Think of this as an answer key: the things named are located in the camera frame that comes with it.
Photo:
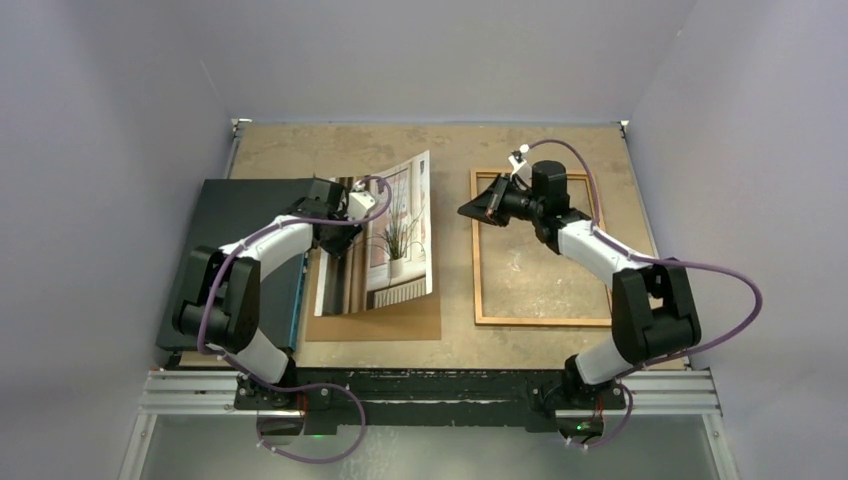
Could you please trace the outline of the orange wooden picture frame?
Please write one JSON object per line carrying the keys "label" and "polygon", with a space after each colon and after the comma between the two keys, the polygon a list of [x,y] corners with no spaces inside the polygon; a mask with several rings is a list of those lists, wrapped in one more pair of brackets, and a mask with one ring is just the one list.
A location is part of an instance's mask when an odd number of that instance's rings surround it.
{"label": "orange wooden picture frame", "polygon": [[611,294],[577,262],[554,254],[531,223],[471,222],[473,311],[477,327],[611,326]]}

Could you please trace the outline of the plant photo print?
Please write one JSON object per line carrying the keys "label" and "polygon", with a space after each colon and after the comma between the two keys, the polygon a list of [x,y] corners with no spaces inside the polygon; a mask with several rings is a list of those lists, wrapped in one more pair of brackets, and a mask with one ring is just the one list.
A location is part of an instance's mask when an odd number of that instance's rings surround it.
{"label": "plant photo print", "polygon": [[362,186],[385,212],[363,226],[339,256],[322,252],[315,263],[313,314],[353,315],[413,301],[434,291],[430,153],[422,152],[379,172],[377,181],[338,177],[347,187]]}

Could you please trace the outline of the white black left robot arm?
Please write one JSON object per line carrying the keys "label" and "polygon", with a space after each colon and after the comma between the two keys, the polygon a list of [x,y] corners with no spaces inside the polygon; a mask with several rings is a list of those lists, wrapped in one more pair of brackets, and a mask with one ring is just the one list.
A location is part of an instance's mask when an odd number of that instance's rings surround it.
{"label": "white black left robot arm", "polygon": [[187,257],[172,309],[172,327],[259,385],[272,408],[297,399],[296,364],[260,327],[261,285],[289,260],[321,249],[341,254],[382,212],[360,180],[347,187],[315,179],[307,192],[259,230],[228,244],[198,246]]}

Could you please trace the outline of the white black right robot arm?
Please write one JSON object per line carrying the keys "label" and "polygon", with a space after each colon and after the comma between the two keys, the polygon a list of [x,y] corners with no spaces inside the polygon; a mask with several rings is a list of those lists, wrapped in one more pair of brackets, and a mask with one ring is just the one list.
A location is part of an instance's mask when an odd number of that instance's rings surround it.
{"label": "white black right robot arm", "polygon": [[565,166],[543,160],[501,173],[458,214],[506,227],[528,221],[536,238],[604,283],[610,299],[610,335],[569,357],[561,392],[576,407],[596,399],[602,386],[650,360],[699,344],[700,321],[685,268],[666,265],[606,236],[595,214],[571,204]]}

